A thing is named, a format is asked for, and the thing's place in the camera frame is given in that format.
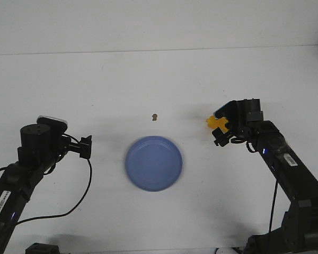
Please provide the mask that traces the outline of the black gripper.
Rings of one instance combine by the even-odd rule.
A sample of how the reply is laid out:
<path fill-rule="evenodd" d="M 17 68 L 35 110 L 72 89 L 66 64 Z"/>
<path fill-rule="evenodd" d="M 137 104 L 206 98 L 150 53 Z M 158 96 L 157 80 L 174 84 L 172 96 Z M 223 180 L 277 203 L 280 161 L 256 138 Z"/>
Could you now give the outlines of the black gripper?
<path fill-rule="evenodd" d="M 250 100 L 230 101 L 214 112 L 216 127 L 213 130 L 215 145 L 224 147 L 230 143 L 250 140 L 247 115 Z"/>
<path fill-rule="evenodd" d="M 92 154 L 92 136 L 81 137 L 80 142 L 73 142 L 67 135 L 60 137 L 60 155 L 65 156 L 68 152 L 79 153 L 79 157 L 90 159 Z"/>

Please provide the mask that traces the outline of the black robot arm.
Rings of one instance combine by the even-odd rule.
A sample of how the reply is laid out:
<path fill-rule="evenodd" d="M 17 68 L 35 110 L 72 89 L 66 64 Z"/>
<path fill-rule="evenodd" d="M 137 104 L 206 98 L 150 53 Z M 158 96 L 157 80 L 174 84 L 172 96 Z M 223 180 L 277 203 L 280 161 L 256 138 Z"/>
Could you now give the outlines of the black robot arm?
<path fill-rule="evenodd" d="M 0 169 L 0 253 L 4 253 L 26 203 L 43 177 L 50 174 L 72 151 L 89 160 L 92 137 L 75 138 L 66 134 L 64 122 L 26 125 L 20 130 L 18 160 Z"/>
<path fill-rule="evenodd" d="M 217 146 L 245 142 L 259 153 L 290 200 L 280 228 L 289 251 L 318 249 L 318 180 L 271 122 L 264 120 L 259 99 L 230 101 L 214 112 L 219 123 L 212 132 Z"/>

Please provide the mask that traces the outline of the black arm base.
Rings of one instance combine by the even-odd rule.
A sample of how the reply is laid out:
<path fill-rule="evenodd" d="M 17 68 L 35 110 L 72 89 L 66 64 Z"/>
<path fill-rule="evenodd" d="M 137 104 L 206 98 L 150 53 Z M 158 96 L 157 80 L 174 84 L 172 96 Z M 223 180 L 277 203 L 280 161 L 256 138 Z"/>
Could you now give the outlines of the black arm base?
<path fill-rule="evenodd" d="M 26 248 L 25 254 L 60 254 L 60 251 L 57 245 L 34 243 Z"/>
<path fill-rule="evenodd" d="M 299 253 L 318 250 L 318 231 L 292 238 L 278 228 L 264 235 L 248 238 L 243 253 Z"/>

